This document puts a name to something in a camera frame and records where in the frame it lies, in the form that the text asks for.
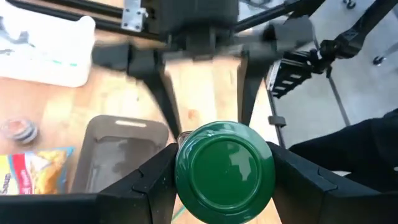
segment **wooden table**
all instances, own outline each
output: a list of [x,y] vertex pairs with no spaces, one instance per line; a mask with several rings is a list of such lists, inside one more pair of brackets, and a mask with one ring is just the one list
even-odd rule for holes
[[[102,0],[117,7],[123,0]],[[131,37],[97,31],[98,40],[115,42]],[[135,38],[140,46],[157,44]],[[177,108],[182,131],[193,130],[215,120],[236,121],[236,68],[239,61],[218,59],[213,62],[193,64],[186,61],[167,66],[177,96]],[[165,122],[143,83],[127,78],[125,74],[93,67],[85,86],[65,88],[0,78],[0,122],[15,117],[34,121],[40,129],[41,139],[37,148],[75,146],[69,179],[72,180],[80,154],[86,125],[99,114]],[[251,127],[265,140],[277,143],[275,127],[268,124],[271,115],[265,84],[259,90]],[[169,142],[174,142],[170,133]],[[0,153],[21,152],[21,149],[0,138]],[[177,197],[175,210],[182,206]],[[201,223],[189,212],[175,223]],[[273,202],[249,223],[280,223]]]

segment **snack bag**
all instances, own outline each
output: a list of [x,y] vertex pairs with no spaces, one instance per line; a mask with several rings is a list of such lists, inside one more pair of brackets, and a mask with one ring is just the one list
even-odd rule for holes
[[65,193],[74,147],[0,156],[0,195]]

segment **wooden surface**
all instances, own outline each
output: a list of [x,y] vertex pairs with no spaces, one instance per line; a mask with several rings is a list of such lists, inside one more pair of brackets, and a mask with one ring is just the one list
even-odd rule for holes
[[[122,7],[123,0],[107,0],[103,3]],[[96,32],[98,40],[115,42],[128,39],[109,32]],[[156,43],[134,39],[140,46]],[[214,62],[189,61],[167,65],[177,96],[177,108],[182,131],[193,130],[215,120],[236,121],[236,68],[239,61],[222,58]],[[86,125],[99,114],[149,119],[164,122],[161,112],[152,100],[147,88],[123,73],[93,67],[87,84],[79,88],[30,83],[0,78],[0,122],[9,118],[28,118],[40,129],[38,149],[75,146],[70,165],[72,180],[79,157]],[[275,128],[267,117],[271,108],[262,84],[257,96],[251,127],[267,141],[277,143]],[[169,142],[174,142],[170,133]],[[0,138],[0,153],[8,154],[28,150],[16,147]],[[175,210],[182,206],[177,198]],[[201,223],[189,212],[175,223]],[[273,202],[249,223],[280,223]]]

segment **gray floor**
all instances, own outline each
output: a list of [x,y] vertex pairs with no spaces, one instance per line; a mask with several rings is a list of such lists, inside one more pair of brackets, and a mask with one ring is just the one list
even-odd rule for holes
[[[311,17],[319,41],[334,39],[351,27],[373,0],[357,1],[347,10],[340,0],[326,0]],[[390,12],[368,35],[360,53],[333,64],[332,76],[351,124],[382,116],[398,108],[398,53],[380,67],[372,59],[398,42],[398,19]],[[279,115],[287,120],[282,129],[286,146],[322,136],[345,126],[325,75],[313,75],[303,85],[276,100]]]

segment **green jar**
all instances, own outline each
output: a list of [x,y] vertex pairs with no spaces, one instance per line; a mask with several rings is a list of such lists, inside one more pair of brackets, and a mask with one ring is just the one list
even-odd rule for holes
[[274,160],[253,129],[217,121],[192,132],[180,146],[175,184],[182,203],[199,220],[245,223],[274,193]]

